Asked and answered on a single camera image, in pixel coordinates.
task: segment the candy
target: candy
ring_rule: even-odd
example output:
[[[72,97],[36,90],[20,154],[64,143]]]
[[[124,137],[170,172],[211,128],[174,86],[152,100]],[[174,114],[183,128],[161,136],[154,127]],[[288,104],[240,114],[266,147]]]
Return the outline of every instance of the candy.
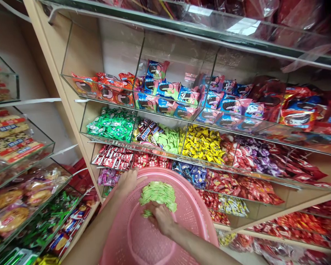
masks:
[[[182,175],[195,188],[205,189],[207,168],[174,161],[172,170]]]
[[[171,212],[176,212],[177,204],[175,202],[175,191],[169,184],[160,181],[151,181],[142,189],[140,205],[144,206],[150,201],[155,201],[159,204],[165,204]],[[143,217],[147,218],[152,213],[149,210],[144,210]]]
[[[130,142],[135,119],[135,111],[103,108],[101,116],[86,126],[87,133]]]
[[[220,147],[220,134],[197,125],[191,125],[180,135],[183,142],[182,155],[195,159],[207,160],[217,164],[224,164],[222,157],[225,154]]]

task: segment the wooden shelf frame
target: wooden shelf frame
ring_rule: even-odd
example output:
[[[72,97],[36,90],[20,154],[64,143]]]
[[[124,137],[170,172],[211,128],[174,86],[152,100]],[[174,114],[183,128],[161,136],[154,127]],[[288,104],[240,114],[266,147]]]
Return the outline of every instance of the wooden shelf frame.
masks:
[[[76,71],[81,70],[82,73],[90,72],[93,75],[100,69],[100,65],[103,65],[102,58],[100,56],[96,56],[96,54],[100,54],[96,51],[101,50],[101,41],[100,39],[96,39],[95,34],[95,32],[98,32],[99,30],[98,19],[85,15],[78,15],[76,13],[64,13],[64,15],[57,14],[54,25],[51,26],[48,23],[47,15],[44,13],[41,4],[38,1],[24,0],[24,4],[29,17],[32,20],[32,25],[42,47],[49,70],[62,100],[64,110],[71,124],[74,136],[76,137],[85,161],[88,162],[92,157],[94,145],[88,143],[88,138],[79,133],[85,103],[74,102],[76,99],[79,99],[79,97],[65,82],[60,74],[63,68],[70,34],[76,34],[76,37],[80,38],[80,41],[74,44],[75,53],[70,54],[70,56],[71,58],[81,57],[82,60],[70,60],[65,62],[65,64],[74,64]],[[83,31],[83,34],[81,34],[78,26],[74,27],[74,30],[72,31],[72,20],[81,28],[83,27],[84,29],[89,29],[90,34],[86,35],[85,30]],[[323,172],[329,174],[330,177],[325,178],[324,181],[331,182],[331,156],[328,156],[328,159],[321,159],[319,154],[312,154],[311,157],[318,163],[317,165]],[[100,201],[104,201],[102,198],[103,186],[98,186],[97,184],[99,169],[91,166],[89,163],[87,163],[87,168],[97,189]],[[297,191],[279,184],[278,186],[278,189],[280,189],[280,191],[278,191],[278,195],[283,197],[283,195],[286,194],[284,197],[288,198],[286,208],[284,210],[277,207],[258,204],[256,221],[245,218],[235,220],[236,218],[233,217],[231,222],[235,222],[236,226],[234,229],[231,228],[230,232],[247,233],[244,229],[252,225],[269,221],[276,217],[331,200],[331,191]]]

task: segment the wooden shelf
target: wooden shelf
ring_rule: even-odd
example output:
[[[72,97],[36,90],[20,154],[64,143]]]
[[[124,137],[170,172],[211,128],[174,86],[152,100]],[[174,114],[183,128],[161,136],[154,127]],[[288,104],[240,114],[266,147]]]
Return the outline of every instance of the wooden shelf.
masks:
[[[94,215],[94,213],[96,212],[98,205],[100,204],[100,202],[95,203],[92,207],[91,207],[91,211],[89,212],[87,218],[85,219],[85,221],[82,223],[80,229],[77,231],[75,237],[73,238],[73,240],[71,241],[69,247],[67,248],[66,252],[64,253],[64,255],[61,257],[60,261],[62,262],[64,260],[64,258],[66,258],[67,254],[69,254],[69,252],[71,251],[71,249],[74,247],[74,245],[77,243],[77,241],[80,239],[80,237],[82,236],[83,232],[86,230],[87,225],[89,224],[89,222],[92,219],[92,216]]]

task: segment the finger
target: finger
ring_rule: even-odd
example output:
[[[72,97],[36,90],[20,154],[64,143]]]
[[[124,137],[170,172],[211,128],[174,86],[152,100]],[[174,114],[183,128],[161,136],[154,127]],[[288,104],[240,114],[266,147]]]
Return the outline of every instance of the finger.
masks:
[[[142,181],[144,181],[146,179],[147,179],[147,176],[143,176],[141,178],[138,178],[136,184],[140,184]]]
[[[154,207],[159,207],[160,204],[158,202],[155,202],[155,201],[152,201],[151,204],[154,206]]]
[[[158,223],[157,223],[157,220],[153,217],[153,216],[149,216],[147,218],[155,227],[158,228]]]

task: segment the shelving unit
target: shelving unit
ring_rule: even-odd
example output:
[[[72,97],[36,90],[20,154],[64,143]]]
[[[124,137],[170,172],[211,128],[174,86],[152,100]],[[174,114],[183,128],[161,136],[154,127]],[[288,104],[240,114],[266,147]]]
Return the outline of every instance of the shelving unit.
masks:
[[[241,17],[216,11],[205,14],[203,13],[206,11],[204,8],[201,9],[201,13],[199,9],[195,12],[195,8],[188,4],[165,2],[171,8],[176,8],[179,14],[183,14],[183,17],[174,20],[164,14],[150,15],[140,12],[140,10],[125,10],[87,0],[24,0],[53,84],[61,98],[62,106],[59,107],[59,112],[65,121],[70,140],[78,143],[81,154],[87,162],[87,168],[100,201],[104,200],[104,187],[97,184],[100,169],[89,162],[94,159],[102,144],[126,146],[135,151],[157,154],[222,172],[232,172],[269,181],[275,193],[285,201],[284,204],[273,206],[247,200],[250,210],[248,218],[229,215],[230,227],[220,224],[215,224],[215,227],[226,233],[248,234],[331,253],[331,250],[326,248],[293,240],[282,240],[246,230],[253,225],[331,200],[330,187],[312,186],[282,176],[243,170],[233,164],[223,165],[193,159],[183,155],[182,149],[179,153],[171,153],[146,147],[134,142],[132,135],[130,135],[129,141],[118,141],[88,134],[86,125],[100,115],[103,107],[122,107],[135,111],[138,117],[149,118],[174,129],[187,131],[190,125],[196,124],[219,131],[221,134],[259,139],[288,146],[292,150],[305,150],[308,161],[328,175],[321,181],[331,183],[331,136],[305,133],[290,126],[238,114],[229,115],[231,119],[249,119],[259,125],[252,130],[245,130],[226,126],[215,120],[206,123],[198,119],[199,113],[210,110],[202,105],[191,106],[194,108],[194,113],[190,117],[166,115],[155,109],[143,108],[138,104],[137,99],[140,95],[151,96],[156,100],[159,100],[160,96],[137,90],[135,83],[131,89],[124,91],[124,93],[129,93],[129,97],[127,97],[129,101],[126,99],[119,102],[102,100],[93,93],[82,93],[81,90],[78,90],[76,82],[85,83],[85,79],[81,77],[96,77],[98,72],[113,75],[120,72],[131,72],[136,77],[141,77],[145,74],[148,59],[170,61],[167,78],[170,81],[181,81],[189,86],[194,83],[196,76],[205,73],[208,76],[225,74],[228,78],[236,78],[238,83],[244,82],[245,84],[261,75],[269,75],[279,78],[284,83],[312,82],[322,89],[324,85],[331,87],[331,78],[319,81],[314,81],[312,78],[314,73],[322,68],[331,70],[330,55],[322,55],[315,61],[307,61],[300,56],[310,54],[311,51],[308,48],[279,45],[272,41],[234,34],[230,28],[232,25],[240,23]],[[42,3],[52,5],[52,12],[49,13],[43,9]],[[216,19],[223,21],[222,27],[216,28],[213,24],[206,24]],[[318,38],[321,45],[331,43],[330,37],[264,22],[263,24],[271,27],[272,30],[284,29],[292,33],[304,34],[306,38]],[[279,62],[282,59],[290,63],[303,63],[305,66],[291,73],[282,73]],[[89,81],[89,85],[97,87],[100,84],[97,81]],[[111,91],[117,91],[116,89],[118,88],[110,86]],[[83,233],[82,228],[72,241],[70,248]]]

